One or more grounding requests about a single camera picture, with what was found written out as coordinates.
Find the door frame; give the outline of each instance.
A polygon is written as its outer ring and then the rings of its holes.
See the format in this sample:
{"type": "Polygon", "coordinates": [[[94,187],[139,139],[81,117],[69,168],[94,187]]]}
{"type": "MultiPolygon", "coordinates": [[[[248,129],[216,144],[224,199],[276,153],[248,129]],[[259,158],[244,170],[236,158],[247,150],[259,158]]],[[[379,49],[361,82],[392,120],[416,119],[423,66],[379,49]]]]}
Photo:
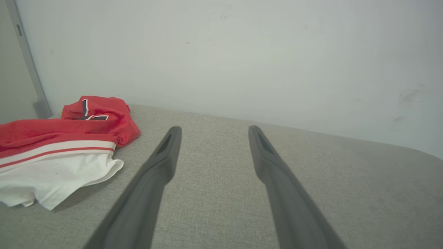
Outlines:
{"type": "Polygon", "coordinates": [[[38,118],[49,118],[52,116],[46,101],[45,93],[43,92],[42,84],[40,83],[39,75],[35,69],[34,61],[32,59],[31,51],[26,40],[25,32],[23,30],[22,22],[20,21],[19,12],[17,10],[16,0],[6,0],[8,6],[9,15],[11,16],[12,25],[16,32],[17,39],[19,40],[20,49],[25,59],[26,67],[31,76],[32,84],[34,85],[37,98],[32,102],[34,110],[37,113],[38,118]]]}

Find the gray sofa seat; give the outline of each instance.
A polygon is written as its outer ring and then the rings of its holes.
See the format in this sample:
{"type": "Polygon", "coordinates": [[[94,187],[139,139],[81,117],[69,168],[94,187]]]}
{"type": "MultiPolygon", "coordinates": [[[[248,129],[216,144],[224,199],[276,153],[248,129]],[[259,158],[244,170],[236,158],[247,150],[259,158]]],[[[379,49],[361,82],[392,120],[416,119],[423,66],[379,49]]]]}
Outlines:
{"type": "Polygon", "coordinates": [[[4,248],[82,248],[171,126],[183,129],[152,248],[279,248],[248,127],[258,125],[348,248],[442,248],[443,161],[426,153],[295,128],[130,105],[141,130],[123,169],[53,211],[0,205],[4,248]]]}

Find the gray mattress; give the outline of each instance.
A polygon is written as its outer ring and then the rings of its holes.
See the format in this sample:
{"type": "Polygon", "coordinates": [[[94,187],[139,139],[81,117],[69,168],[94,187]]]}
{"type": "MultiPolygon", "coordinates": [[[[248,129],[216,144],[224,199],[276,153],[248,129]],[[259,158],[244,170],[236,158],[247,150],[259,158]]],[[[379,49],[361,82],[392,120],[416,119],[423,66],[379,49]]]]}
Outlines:
{"type": "Polygon", "coordinates": [[[179,125],[153,248],[279,248],[248,127],[258,125],[349,248],[443,248],[443,161],[426,153],[252,121],[130,105],[141,135],[123,169],[53,211],[0,204],[2,248],[81,248],[166,131],[179,125]]]}

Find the red and white garment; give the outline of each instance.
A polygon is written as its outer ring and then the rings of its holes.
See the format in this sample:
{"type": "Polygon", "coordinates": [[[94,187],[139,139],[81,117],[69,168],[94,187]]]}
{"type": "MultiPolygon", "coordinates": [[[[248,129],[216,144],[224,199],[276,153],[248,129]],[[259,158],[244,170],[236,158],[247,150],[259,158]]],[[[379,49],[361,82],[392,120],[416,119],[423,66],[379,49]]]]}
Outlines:
{"type": "Polygon", "coordinates": [[[140,130],[119,98],[83,96],[63,108],[61,119],[0,125],[0,202],[52,210],[80,187],[100,183],[123,166],[116,147],[140,130]]]}

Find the wall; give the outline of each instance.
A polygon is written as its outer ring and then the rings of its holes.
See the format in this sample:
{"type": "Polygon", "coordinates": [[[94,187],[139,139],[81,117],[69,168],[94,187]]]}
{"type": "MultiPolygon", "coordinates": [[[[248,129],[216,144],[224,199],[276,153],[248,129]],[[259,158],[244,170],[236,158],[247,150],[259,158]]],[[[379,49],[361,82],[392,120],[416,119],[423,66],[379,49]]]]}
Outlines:
{"type": "Polygon", "coordinates": [[[0,124],[37,118],[37,98],[5,0],[0,0],[0,124]]]}
{"type": "Polygon", "coordinates": [[[438,0],[17,0],[52,112],[81,95],[443,158],[438,0]]]}

